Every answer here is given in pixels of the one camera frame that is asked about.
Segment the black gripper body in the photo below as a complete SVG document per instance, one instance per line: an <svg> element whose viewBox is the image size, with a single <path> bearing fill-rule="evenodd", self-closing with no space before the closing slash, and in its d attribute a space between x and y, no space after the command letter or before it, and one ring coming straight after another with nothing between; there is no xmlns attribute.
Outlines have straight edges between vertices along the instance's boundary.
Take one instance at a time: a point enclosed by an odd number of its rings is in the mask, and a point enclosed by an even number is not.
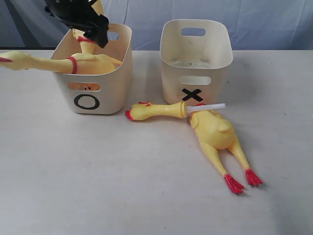
<svg viewBox="0 0 313 235"><path fill-rule="evenodd" d="M100 0L46 0L45 11L86 37L106 37L109 20Z"/></svg>

